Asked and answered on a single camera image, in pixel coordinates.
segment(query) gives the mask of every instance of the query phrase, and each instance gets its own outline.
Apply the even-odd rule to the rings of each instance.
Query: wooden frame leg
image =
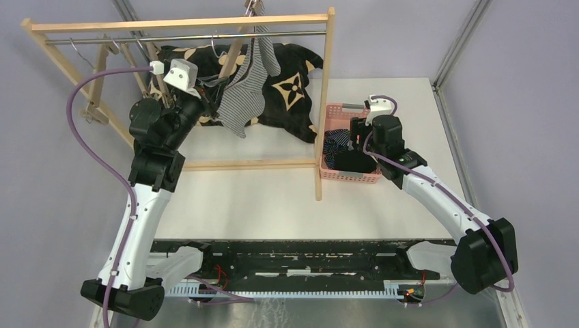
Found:
[[[36,42],[36,44],[46,53],[48,58],[50,58],[55,65],[68,77],[68,79],[73,82],[73,84],[78,84],[84,80],[80,72],[72,65],[72,63],[65,57],[65,55],[58,50],[56,46],[49,46],[45,43],[48,38],[45,34],[40,32],[32,31],[32,20],[26,18],[21,24],[22,28],[30,35],[30,37]],[[89,86],[86,85],[81,89],[81,93],[89,98]],[[119,118],[113,113],[113,110],[104,102],[100,102],[98,110],[109,118],[110,125],[117,131],[117,133],[123,138],[123,140],[132,147],[133,137],[128,132],[128,129],[121,123]]]
[[[336,11],[334,7],[328,9],[328,22],[326,23],[326,43],[324,44],[324,70],[322,72],[322,96],[320,97],[320,123],[318,123],[317,137],[315,138],[315,200],[322,200],[322,151],[324,148],[324,132],[326,130],[326,103],[328,98],[328,82],[330,79],[330,66],[332,61],[332,45],[334,38],[334,20]]]

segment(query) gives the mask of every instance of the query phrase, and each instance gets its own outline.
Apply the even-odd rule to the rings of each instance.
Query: metal hanging rod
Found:
[[[161,42],[161,41],[183,41],[183,40],[211,40],[213,39],[235,39],[235,38],[265,38],[273,36],[322,36],[326,31],[292,31],[292,32],[267,32],[267,33],[236,33],[236,34],[216,34],[208,36],[158,36],[145,38],[115,38],[119,43],[138,42]],[[110,39],[73,39],[74,44],[103,44],[109,43]],[[70,39],[47,40],[47,45],[60,46],[70,44]]]

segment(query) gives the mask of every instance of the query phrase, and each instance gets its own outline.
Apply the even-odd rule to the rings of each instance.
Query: black mounting base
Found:
[[[127,291],[112,288],[109,297],[109,310],[145,321],[153,319],[159,312],[165,298],[165,289],[160,283],[160,279],[147,278],[145,286],[136,290]],[[81,288],[81,295],[102,307],[106,288],[100,280],[85,280]]]
[[[503,252],[511,273],[516,273],[519,263],[515,228],[505,218],[490,221],[487,228]],[[454,278],[470,294],[477,294],[507,277],[498,255],[482,230],[467,231],[451,259]]]

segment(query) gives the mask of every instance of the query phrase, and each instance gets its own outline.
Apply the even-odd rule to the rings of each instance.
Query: gray wall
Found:
[[[577,327],[579,2],[495,1],[444,95],[481,209],[516,227],[533,327]]]
[[[243,0],[132,0],[141,19],[242,16]],[[265,0],[267,15],[321,14],[336,8],[331,77],[433,79],[475,0]],[[271,27],[271,30],[323,26]],[[229,33],[235,28],[218,29]],[[215,29],[195,30],[212,34]],[[154,35],[174,35],[172,31]],[[324,53],[322,36],[277,38]]]
[[[86,327],[93,306],[79,290],[110,251],[126,192],[72,137],[64,109],[72,84],[20,22],[105,21],[117,14],[99,0],[2,0],[0,8],[0,325]],[[94,58],[94,49],[79,48]],[[116,57],[111,63],[125,65]],[[126,113],[138,98],[132,77],[108,79],[105,97]],[[77,101],[75,115],[85,105]],[[126,175],[131,151],[112,128],[77,122],[89,145]]]

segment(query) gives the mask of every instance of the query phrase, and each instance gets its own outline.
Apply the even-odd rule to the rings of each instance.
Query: red wire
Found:
[[[422,270],[422,280],[420,281],[419,288],[422,287],[425,282],[426,282],[426,270]]]

